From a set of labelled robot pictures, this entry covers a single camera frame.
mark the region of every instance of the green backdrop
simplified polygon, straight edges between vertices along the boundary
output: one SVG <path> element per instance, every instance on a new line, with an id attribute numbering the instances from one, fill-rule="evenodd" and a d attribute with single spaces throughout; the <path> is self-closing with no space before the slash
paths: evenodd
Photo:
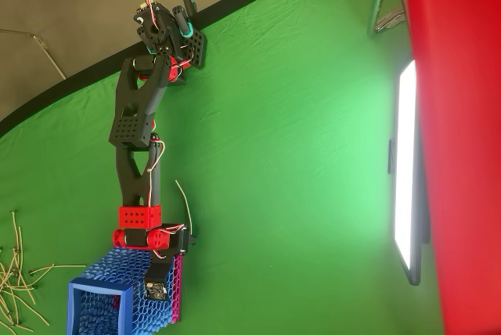
<path id="1" fill-rule="evenodd" d="M 392 242 L 387 141 L 409 40 L 403 25 L 366 36 L 371 1 L 257 0 L 204 30 L 205 68 L 169 88 L 156 116 L 164 220 L 184 215 L 178 179 L 198 235 L 182 321 L 161 333 L 442 333 L 431 248 L 413 287 Z M 90 263 L 110 247 L 116 81 L 0 139 L 0 245 L 13 245 L 16 209 L 28 268 Z M 23 310 L 27 326 L 64 332 L 79 272 L 41 281 L 36 308 L 51 326 Z"/>

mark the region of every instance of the robotic arm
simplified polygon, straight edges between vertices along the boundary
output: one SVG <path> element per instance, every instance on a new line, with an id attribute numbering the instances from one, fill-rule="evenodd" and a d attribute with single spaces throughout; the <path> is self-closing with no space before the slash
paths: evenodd
<path id="1" fill-rule="evenodd" d="M 170 13 L 159 2 L 145 0 L 136 10 L 137 32 L 150 54 L 124 61 L 109 138 L 116 149 L 122 192 L 112 243 L 115 247 L 150 250 L 144 284 L 146 296 L 157 300 L 167 299 L 165 276 L 173 257 L 186 254 L 188 246 L 195 243 L 191 221 L 188 225 L 161 221 L 159 159 L 164 143 L 153 132 L 155 110 L 165 90 L 184 85 L 184 70 L 200 68 L 204 58 L 205 37 L 189 21 L 196 10 L 191 0 L 184 3 L 185 8 L 176 6 Z M 140 87 L 138 79 L 145 81 Z M 143 172 L 132 156 L 136 151 L 149 154 Z"/>

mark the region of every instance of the blue mesh box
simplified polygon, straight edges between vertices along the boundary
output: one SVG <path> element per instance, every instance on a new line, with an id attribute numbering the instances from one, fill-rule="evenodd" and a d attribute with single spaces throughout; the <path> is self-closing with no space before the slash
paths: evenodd
<path id="1" fill-rule="evenodd" d="M 168 299 L 158 301 L 146 298 L 143 283 L 150 252 L 109 250 L 68 283 L 67 335 L 150 335 L 175 322 L 180 257 L 173 257 L 165 277 Z"/>

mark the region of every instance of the black backdrop edge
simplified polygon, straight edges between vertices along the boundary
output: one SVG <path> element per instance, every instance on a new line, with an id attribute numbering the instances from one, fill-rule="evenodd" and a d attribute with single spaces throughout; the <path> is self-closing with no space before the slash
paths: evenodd
<path id="1" fill-rule="evenodd" d="M 218 1 L 206 9 L 200 10 L 192 18 L 193 25 L 201 30 L 253 1 L 255 0 Z M 117 73 L 126 58 L 146 53 L 146 47 L 142 42 L 135 43 L 48 88 L 0 121 L 0 138 L 18 124 L 54 102 L 82 88 L 93 85 L 113 73 Z"/>

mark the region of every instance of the perforated plate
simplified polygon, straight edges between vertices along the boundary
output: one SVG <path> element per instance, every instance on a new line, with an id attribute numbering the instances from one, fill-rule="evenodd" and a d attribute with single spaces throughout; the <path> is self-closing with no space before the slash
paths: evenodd
<path id="1" fill-rule="evenodd" d="M 188 47 L 182 49 L 183 55 L 189 58 L 193 54 L 193 65 L 195 67 L 201 67 L 204 61 L 205 47 L 205 37 L 202 33 L 193 29 L 193 36 L 191 38 L 182 38 L 181 45 L 188 45 Z"/>

